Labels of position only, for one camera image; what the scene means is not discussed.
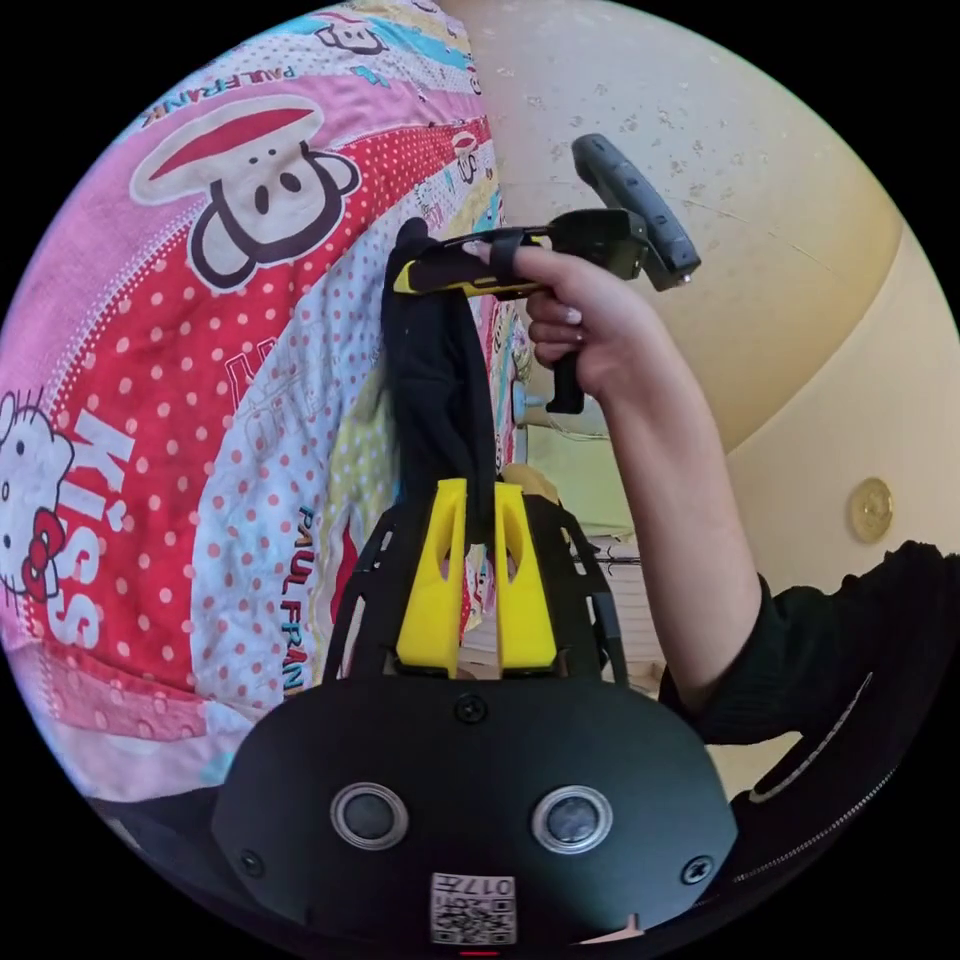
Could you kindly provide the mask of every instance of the paul frank text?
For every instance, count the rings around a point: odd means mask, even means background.
[[[313,511],[309,507],[300,508],[300,520],[297,524],[297,539],[294,543],[293,558],[290,560],[290,570],[284,578],[281,593],[280,609],[286,617],[286,623],[280,624],[283,634],[285,653],[283,657],[283,695],[292,696],[303,689],[303,667],[307,662],[307,653],[303,649],[303,604],[307,600],[306,590],[291,591],[291,587],[303,588],[307,577],[313,572],[316,553],[313,549]]]
[[[201,100],[219,96],[228,90],[239,90],[241,87],[248,87],[257,83],[292,80],[296,75],[297,71],[293,67],[250,70],[247,73],[235,73],[229,77],[218,77],[216,80],[202,87],[191,87],[187,90],[179,90],[176,93],[170,94],[168,97],[164,97],[160,103],[155,104],[149,110],[145,110],[140,114],[140,129],[143,130],[158,120],[168,117],[181,107],[189,107],[192,103],[199,103]]]

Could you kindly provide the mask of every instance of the beige wall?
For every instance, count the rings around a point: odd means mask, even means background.
[[[727,449],[779,410],[873,300],[901,220],[842,140],[738,57],[605,0],[442,0],[470,35],[512,223],[598,200],[570,141],[600,132],[674,207],[704,264],[650,293]],[[551,389],[538,378],[537,392]]]
[[[904,540],[960,551],[960,338],[916,237],[826,365],[728,463],[760,570],[773,589],[835,589]],[[847,500],[885,480],[895,503],[875,546],[848,529]]]

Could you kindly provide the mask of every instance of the gold wall clock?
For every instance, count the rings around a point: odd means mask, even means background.
[[[882,540],[893,522],[893,494],[877,477],[864,480],[850,496],[850,524],[863,543]]]

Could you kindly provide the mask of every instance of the screw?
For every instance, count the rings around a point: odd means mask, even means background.
[[[713,873],[713,857],[694,857],[680,874],[680,879],[691,887],[695,883],[702,883]]]
[[[465,693],[453,708],[461,723],[480,723],[487,716],[487,705],[475,693]]]
[[[240,869],[256,880],[263,876],[263,861],[252,850],[240,851]]]

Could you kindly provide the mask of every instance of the black wrist strap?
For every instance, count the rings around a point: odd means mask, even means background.
[[[500,234],[490,245],[490,267],[493,269],[493,275],[501,283],[516,277],[513,258],[523,243],[523,236],[523,230],[517,228],[509,233]]]

